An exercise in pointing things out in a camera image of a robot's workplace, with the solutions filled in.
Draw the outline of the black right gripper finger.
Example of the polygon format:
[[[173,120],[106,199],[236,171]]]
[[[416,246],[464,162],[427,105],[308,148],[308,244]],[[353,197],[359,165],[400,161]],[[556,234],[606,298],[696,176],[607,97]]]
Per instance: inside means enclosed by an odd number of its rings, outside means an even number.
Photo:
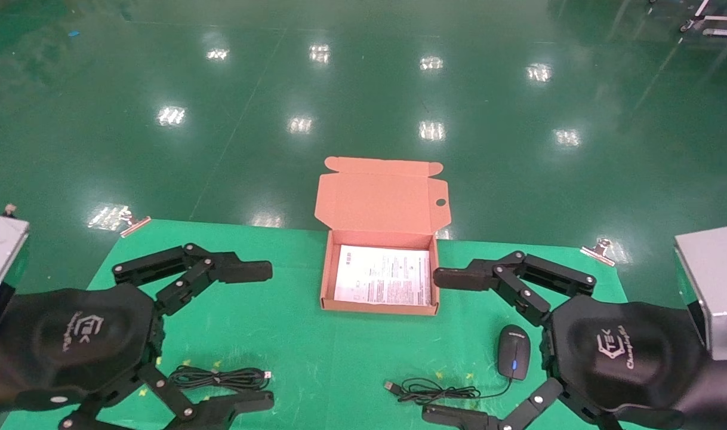
[[[598,429],[620,429],[621,381],[607,377],[550,377],[504,418],[449,406],[423,406],[426,422],[458,429],[528,429],[556,402]]]

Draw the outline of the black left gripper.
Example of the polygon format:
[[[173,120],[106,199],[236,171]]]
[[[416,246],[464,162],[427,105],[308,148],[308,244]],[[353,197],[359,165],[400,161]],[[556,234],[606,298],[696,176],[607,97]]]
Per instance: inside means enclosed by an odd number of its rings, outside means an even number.
[[[152,299],[137,287],[175,276]],[[118,284],[104,290],[65,288],[0,300],[0,413],[85,410],[120,403],[146,385],[174,414],[167,429],[229,429],[244,413],[273,408],[272,373],[254,367],[211,372],[180,365],[166,377],[157,368],[164,315],[188,305],[215,282],[239,284],[273,277],[271,262],[246,262],[234,251],[195,243],[168,248],[113,267]],[[232,390],[194,404],[187,389]]]

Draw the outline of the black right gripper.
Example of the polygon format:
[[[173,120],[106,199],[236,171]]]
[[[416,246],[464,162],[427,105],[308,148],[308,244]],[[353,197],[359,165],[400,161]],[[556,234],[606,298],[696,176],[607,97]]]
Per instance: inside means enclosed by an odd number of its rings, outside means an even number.
[[[437,268],[438,288],[494,291],[544,326],[543,367],[585,422],[652,429],[727,429],[727,360],[715,360],[686,311],[592,296],[593,275],[523,251]],[[529,284],[573,299],[552,307]]]

